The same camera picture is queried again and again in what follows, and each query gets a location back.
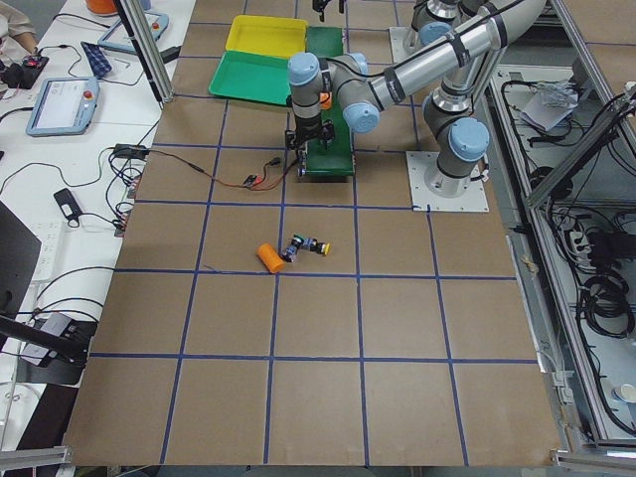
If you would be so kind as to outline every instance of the white table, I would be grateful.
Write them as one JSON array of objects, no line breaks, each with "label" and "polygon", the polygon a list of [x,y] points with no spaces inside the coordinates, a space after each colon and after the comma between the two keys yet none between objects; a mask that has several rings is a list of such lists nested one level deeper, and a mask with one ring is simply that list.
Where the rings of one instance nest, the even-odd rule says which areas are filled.
[{"label": "white table", "polygon": [[[153,0],[153,10],[166,13],[170,24],[157,42],[160,51],[172,46],[180,46],[188,28],[196,0]],[[92,15],[83,0],[68,0],[62,13],[71,13],[92,18],[100,23],[112,24],[116,17],[97,17]],[[72,69],[74,75],[90,76],[91,72],[80,46],[81,41],[96,43],[105,29],[83,20],[60,17],[53,22],[51,28],[40,40],[40,47],[56,45],[72,45],[81,53],[81,61]],[[69,67],[78,59],[71,49],[46,49],[44,55],[50,58],[40,78],[30,90],[19,90],[13,97],[0,100],[0,114],[9,110],[33,106],[37,93],[46,78],[66,78]],[[113,72],[108,80],[135,82],[142,69],[139,61],[132,55],[107,53]],[[177,62],[167,65],[170,77],[175,71]],[[80,136],[59,136],[34,138],[27,136],[25,127],[29,112],[12,114],[0,123],[0,149],[5,151],[0,161],[0,182],[31,162],[55,164],[63,171],[71,184],[89,182],[98,176],[98,155],[101,150],[115,143],[136,144],[155,124],[161,109],[145,76],[138,84],[127,86],[102,82],[97,110],[87,132]],[[147,135],[143,143],[152,143],[154,130]],[[97,213],[112,218],[104,194],[113,177],[107,162],[103,163],[103,175],[93,185],[72,189],[79,205],[85,212]],[[32,166],[13,178],[0,196],[13,213],[27,225],[63,221],[63,237],[61,250],[55,264],[55,276],[66,271],[85,266],[114,266],[121,247],[121,238],[113,234],[114,228],[97,218],[81,219],[82,227],[71,229],[61,215],[53,194],[65,187],[58,171],[49,167]],[[124,186],[117,181],[111,188],[112,202],[124,194]],[[71,296],[91,298],[103,303],[111,273],[105,270],[84,271],[69,275],[52,286],[39,305]],[[22,306],[23,311],[30,311],[35,304],[35,296],[43,285],[33,284]],[[70,307],[85,311],[99,318],[100,308],[86,302],[71,302]],[[74,319],[87,318],[77,314]],[[18,343],[8,340],[5,350],[17,350]],[[11,381],[16,358],[0,355],[0,382]],[[0,385],[0,397],[9,392],[8,385]],[[31,385],[33,390],[41,392],[44,385]],[[24,387],[15,391],[20,399],[14,402],[7,425],[2,450],[15,449],[22,433],[38,403],[36,394]],[[0,406],[0,416],[4,416],[7,400]]]}]

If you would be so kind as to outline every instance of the person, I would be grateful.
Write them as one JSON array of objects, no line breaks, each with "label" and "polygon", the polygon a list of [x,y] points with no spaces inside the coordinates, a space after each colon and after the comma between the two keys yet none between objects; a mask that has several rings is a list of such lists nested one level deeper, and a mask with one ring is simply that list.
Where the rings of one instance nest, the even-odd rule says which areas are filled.
[{"label": "person", "polygon": [[37,52],[35,33],[29,17],[0,1],[0,60],[5,67]]}]

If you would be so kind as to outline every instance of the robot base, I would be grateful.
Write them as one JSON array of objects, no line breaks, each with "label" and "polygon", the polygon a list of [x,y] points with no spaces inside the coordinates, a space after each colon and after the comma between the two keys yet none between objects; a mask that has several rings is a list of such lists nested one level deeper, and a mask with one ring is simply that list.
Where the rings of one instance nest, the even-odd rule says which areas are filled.
[{"label": "robot base", "polygon": [[414,52],[407,52],[404,49],[403,41],[406,36],[406,32],[410,30],[410,27],[390,27],[389,38],[391,39],[391,53],[394,56],[394,63],[401,62],[405,58],[408,58]]},{"label": "robot base", "polygon": [[[468,183],[468,188],[459,197],[445,198],[432,192],[424,183],[426,170],[435,167],[437,152],[406,152],[408,179],[410,181],[410,197],[414,211],[431,209],[437,212],[488,212],[488,201],[481,181]],[[471,177],[479,176],[477,167]]]}]

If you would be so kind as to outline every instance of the yellow bin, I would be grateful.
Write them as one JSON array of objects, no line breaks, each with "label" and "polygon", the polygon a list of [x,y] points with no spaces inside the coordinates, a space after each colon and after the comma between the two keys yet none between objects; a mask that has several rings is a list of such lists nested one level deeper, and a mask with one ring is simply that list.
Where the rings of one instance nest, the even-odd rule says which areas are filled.
[{"label": "yellow bin", "polygon": [[232,22],[226,50],[291,58],[305,51],[306,20],[238,15]]}]

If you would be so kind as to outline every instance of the person's sleeve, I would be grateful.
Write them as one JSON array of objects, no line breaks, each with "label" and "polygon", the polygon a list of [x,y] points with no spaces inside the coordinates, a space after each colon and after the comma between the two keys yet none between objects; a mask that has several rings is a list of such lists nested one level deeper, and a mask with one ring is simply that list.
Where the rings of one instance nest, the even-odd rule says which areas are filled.
[{"label": "person's sleeve", "polygon": [[10,37],[15,37],[21,33],[36,33],[29,17],[4,2],[0,2],[0,15],[6,17],[9,22]]}]

